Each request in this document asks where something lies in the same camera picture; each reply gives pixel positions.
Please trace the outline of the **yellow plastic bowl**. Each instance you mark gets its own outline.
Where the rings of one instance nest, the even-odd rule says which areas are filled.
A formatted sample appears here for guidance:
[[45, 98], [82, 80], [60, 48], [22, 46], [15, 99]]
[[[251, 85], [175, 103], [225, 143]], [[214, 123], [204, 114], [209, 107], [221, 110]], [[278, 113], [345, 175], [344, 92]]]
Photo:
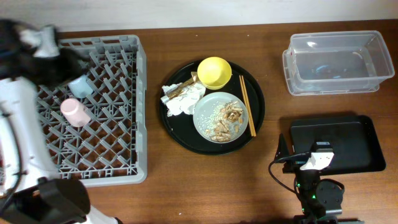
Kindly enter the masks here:
[[197, 74], [199, 80], [207, 89], [219, 90], [231, 79], [232, 68], [223, 58], [208, 57], [200, 62]]

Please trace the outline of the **pink plastic cup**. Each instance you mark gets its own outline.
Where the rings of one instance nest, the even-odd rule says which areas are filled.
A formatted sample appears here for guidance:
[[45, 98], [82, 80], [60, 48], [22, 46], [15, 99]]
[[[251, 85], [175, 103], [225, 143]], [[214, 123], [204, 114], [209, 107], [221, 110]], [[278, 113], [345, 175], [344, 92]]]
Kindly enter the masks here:
[[80, 128], [91, 121], [89, 115], [85, 112], [85, 106], [77, 99], [67, 98], [60, 105], [60, 111], [67, 121], [74, 127]]

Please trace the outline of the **light blue plastic cup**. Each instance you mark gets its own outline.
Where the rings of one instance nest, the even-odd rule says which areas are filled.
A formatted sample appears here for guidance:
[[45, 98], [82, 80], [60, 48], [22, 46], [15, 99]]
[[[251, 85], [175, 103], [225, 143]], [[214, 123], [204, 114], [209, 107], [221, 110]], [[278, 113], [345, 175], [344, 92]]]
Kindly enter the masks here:
[[76, 98], [85, 98], [87, 95], [94, 92], [88, 84], [88, 78], [86, 75], [82, 75], [81, 77], [71, 81], [68, 84], [68, 87]]

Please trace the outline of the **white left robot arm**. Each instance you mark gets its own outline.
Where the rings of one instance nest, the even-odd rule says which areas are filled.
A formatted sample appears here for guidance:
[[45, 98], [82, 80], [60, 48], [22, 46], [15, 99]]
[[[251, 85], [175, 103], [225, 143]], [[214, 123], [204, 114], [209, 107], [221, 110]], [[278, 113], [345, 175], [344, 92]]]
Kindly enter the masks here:
[[90, 203], [79, 180], [61, 179], [36, 108], [41, 85], [81, 77], [85, 58], [61, 48], [54, 26], [1, 20], [1, 218], [9, 223], [117, 223]]

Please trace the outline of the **brown snack wrapper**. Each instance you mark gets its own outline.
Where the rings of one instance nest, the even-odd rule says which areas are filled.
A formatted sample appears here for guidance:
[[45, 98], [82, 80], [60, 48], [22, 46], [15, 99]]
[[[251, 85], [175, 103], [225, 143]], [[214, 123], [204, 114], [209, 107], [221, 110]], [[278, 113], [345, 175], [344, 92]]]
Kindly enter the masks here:
[[163, 104], [166, 104], [168, 101], [170, 101], [172, 98], [175, 98], [176, 96], [180, 95], [183, 89], [187, 86], [193, 85], [198, 81], [198, 74], [197, 72], [191, 72], [191, 78], [180, 85], [178, 85], [176, 88], [165, 92], [165, 95], [160, 99]]

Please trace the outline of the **grey plate with food scraps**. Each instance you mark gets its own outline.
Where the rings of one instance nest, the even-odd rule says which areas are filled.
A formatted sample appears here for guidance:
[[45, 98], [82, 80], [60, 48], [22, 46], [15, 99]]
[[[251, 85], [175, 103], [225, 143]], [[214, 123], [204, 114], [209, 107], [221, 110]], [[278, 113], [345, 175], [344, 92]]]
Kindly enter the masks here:
[[248, 111], [237, 96], [214, 92], [195, 105], [193, 123], [207, 141], [229, 143], [237, 140], [248, 127]]

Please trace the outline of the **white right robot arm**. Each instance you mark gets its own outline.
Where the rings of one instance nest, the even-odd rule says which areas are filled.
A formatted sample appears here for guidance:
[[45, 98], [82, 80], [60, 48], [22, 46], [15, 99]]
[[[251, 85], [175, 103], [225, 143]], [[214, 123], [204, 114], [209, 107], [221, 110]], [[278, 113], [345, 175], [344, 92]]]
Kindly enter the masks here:
[[[268, 166], [270, 176], [283, 188], [295, 194], [302, 206], [302, 215], [294, 223], [362, 223], [361, 220], [340, 220], [345, 186], [333, 179], [321, 179], [320, 173], [332, 162], [334, 152], [327, 141], [315, 141], [306, 152], [291, 154], [283, 134], [274, 160]], [[282, 172], [295, 174], [292, 188], [283, 184], [271, 171], [274, 164], [283, 164]]]

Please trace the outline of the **white paper napkin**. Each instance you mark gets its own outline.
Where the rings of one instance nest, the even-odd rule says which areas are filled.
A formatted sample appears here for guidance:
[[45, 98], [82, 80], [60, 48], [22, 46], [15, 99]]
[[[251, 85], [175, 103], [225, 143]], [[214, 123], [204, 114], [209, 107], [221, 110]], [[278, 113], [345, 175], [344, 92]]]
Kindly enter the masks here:
[[163, 86], [162, 89], [165, 93], [161, 97], [161, 102], [167, 107], [167, 116], [178, 116], [181, 113], [192, 115], [195, 110], [195, 105], [200, 99], [203, 98], [206, 88], [200, 82], [196, 82], [192, 85], [182, 88], [182, 92], [173, 98], [167, 96], [167, 93], [171, 93], [176, 90], [182, 83], [172, 84], [170, 86]]

